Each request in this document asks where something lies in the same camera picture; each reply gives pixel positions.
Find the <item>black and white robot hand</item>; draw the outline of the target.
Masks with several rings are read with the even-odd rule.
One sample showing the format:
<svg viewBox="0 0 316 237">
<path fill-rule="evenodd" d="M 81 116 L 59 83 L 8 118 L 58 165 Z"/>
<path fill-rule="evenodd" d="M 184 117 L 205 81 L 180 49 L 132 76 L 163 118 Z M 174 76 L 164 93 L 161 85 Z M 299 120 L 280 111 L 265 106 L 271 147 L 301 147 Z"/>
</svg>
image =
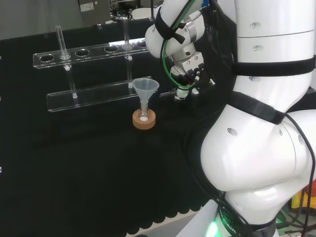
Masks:
<svg viewBox="0 0 316 237">
<path fill-rule="evenodd" d="M 204 65 L 201 52 L 189 51 L 175 53 L 169 57 L 173 63 L 170 73 L 179 84 L 176 89 L 175 100 L 185 100 L 189 94 L 198 96 L 215 87 L 213 80 Z"/>
</svg>

